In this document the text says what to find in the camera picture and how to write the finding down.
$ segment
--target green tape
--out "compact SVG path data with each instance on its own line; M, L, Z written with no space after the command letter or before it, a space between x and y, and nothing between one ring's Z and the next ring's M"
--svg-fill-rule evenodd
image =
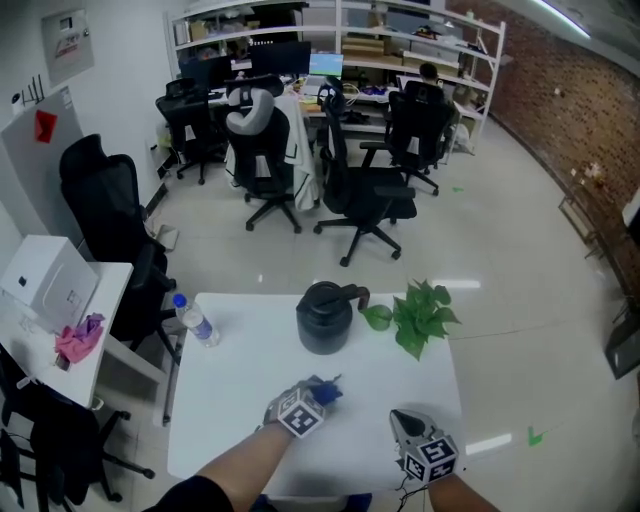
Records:
M542 442L542 438L547 432L542 432L540 435L535 435L533 433L533 427L529 427L529 446L535 446Z

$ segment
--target pink cloth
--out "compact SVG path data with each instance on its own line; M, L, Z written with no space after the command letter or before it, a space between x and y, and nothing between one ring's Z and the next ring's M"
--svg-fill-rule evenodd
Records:
M62 336L56 337L56 352L62 354L71 363L82 361L98 344L104 330L100 325L103 320L102 315L94 313L87 316L75 329L69 326L65 327Z

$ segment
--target forearm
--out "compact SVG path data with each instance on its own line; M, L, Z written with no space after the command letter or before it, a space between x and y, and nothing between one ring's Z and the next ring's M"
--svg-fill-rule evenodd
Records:
M246 512L269 482L293 439L282 425L266 425L209 462L198 475L218 484L235 512Z
M499 512L457 475L429 484L429 499L434 512Z

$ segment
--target gray neck pillow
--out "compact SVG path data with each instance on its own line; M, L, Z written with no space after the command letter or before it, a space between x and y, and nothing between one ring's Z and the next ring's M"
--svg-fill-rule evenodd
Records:
M234 89L229 95L229 105L238 106L249 101L247 91L242 97L241 89ZM227 128L238 135L258 135L269 124L271 114L275 108L275 99L269 91L264 89L250 89L253 106L244 116L240 112L231 112L227 116Z

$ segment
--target black hair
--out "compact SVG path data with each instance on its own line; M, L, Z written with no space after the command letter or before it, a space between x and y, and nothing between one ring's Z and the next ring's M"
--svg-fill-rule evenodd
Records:
M425 62L420 65L420 76L425 80L437 80L438 68L430 62Z

